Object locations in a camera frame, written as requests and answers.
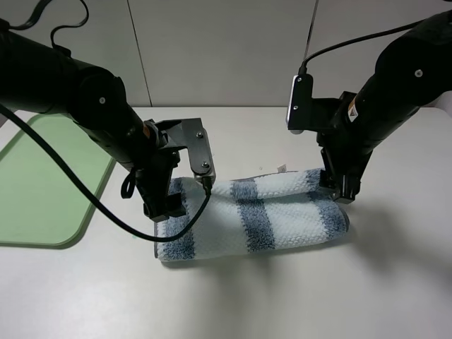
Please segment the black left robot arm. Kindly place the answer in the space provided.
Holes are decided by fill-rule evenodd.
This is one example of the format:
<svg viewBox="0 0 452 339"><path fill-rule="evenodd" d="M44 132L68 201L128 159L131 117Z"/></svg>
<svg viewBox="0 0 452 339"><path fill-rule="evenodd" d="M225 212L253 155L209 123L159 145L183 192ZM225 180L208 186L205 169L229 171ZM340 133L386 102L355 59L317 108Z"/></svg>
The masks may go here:
<svg viewBox="0 0 452 339"><path fill-rule="evenodd" d="M175 152L154 121L143 121L126 99L122 79L13 32L1 21L1 104L38 114L63 114L128 172L122 198L137 190L144 212L160 222L185 215L180 194L169 194Z"/></svg>

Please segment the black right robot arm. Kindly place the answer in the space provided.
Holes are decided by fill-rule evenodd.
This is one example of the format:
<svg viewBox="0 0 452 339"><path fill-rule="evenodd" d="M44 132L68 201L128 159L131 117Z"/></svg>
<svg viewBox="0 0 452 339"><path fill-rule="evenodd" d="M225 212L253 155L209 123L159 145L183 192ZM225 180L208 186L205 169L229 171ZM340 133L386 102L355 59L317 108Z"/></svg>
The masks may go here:
<svg viewBox="0 0 452 339"><path fill-rule="evenodd" d="M419 109L451 90L451 12L423 20L379 55L374 75L320 133L320 185L351 203L375 147Z"/></svg>

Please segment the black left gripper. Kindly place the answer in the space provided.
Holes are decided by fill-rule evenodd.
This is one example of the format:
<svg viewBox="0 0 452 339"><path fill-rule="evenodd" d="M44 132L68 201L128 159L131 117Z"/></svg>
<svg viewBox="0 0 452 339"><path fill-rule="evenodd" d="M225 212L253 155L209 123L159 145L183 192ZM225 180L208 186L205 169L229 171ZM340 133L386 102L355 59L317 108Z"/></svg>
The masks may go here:
<svg viewBox="0 0 452 339"><path fill-rule="evenodd" d="M180 120L155 122L150 119L132 126L132 139L137 143L137 158L133 161L136 186L144 200L144 215L153 222L186 215L182 194L167 196L172 171L180 162L180 147L170 133L180 123Z"/></svg>

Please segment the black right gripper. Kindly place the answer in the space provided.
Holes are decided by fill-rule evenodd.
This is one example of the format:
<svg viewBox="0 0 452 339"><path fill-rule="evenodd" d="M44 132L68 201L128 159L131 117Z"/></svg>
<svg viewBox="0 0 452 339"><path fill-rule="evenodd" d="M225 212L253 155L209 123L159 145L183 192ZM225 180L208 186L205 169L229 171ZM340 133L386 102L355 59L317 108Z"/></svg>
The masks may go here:
<svg viewBox="0 0 452 339"><path fill-rule="evenodd" d="M355 94L343 92L338 99L318 100L326 109L327 132L317 133L316 140L321 146L324 169L320 171L319 186L335 189L335 202L350 204L359 193L361 178L369 162L370 155L364 154L361 144L351 132L348 117L349 105Z"/></svg>

